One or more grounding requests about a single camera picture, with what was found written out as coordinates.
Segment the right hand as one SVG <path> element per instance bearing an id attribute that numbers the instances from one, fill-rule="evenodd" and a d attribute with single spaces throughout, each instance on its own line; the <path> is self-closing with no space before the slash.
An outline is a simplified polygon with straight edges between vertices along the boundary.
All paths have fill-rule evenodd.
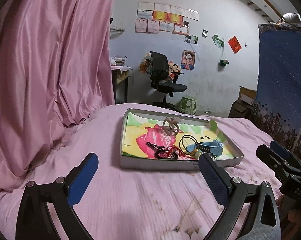
<path id="1" fill-rule="evenodd" d="M 300 220 L 301 213 L 297 210 L 297 201 L 282 194 L 277 200 L 280 223 L 282 230 L 289 224 L 297 224 Z"/>

